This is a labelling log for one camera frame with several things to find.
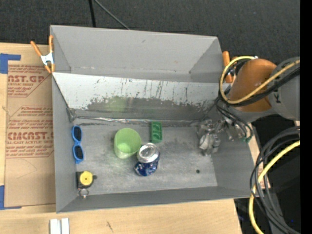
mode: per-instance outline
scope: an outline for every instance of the green lego brick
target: green lego brick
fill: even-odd
[[[162,141],[162,127],[161,123],[157,121],[151,122],[151,139],[152,143],[160,143]]]

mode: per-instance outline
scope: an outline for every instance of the green cup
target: green cup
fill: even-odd
[[[141,137],[131,128],[120,129],[114,138],[114,151],[118,158],[128,158],[141,147]]]

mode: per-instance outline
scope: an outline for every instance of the sunglasses lens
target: sunglasses lens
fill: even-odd
[[[80,146],[75,146],[74,151],[75,151],[75,155],[78,159],[83,159],[83,152],[82,152],[82,148]]]
[[[81,128],[75,126],[74,127],[74,137],[76,138],[76,140],[81,141]]]

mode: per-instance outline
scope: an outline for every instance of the blue tape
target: blue tape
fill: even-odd
[[[20,60],[20,55],[9,55],[9,54],[0,54],[0,73],[8,73],[8,61],[9,60]]]
[[[4,185],[0,186],[0,211],[6,209],[18,209],[20,206],[17,207],[4,207]]]

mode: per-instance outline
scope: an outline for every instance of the table surface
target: table surface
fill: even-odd
[[[29,44],[0,43],[0,53],[35,55]],[[7,76],[0,74],[0,105],[6,105]],[[0,132],[5,131],[4,113],[0,115]],[[250,142],[252,155],[258,147]],[[4,184],[4,148],[0,148],[0,185]],[[72,213],[55,213],[55,205],[27,206],[0,211],[1,233],[49,233],[49,220],[69,218],[70,233],[194,233],[241,234],[233,199],[105,209]]]

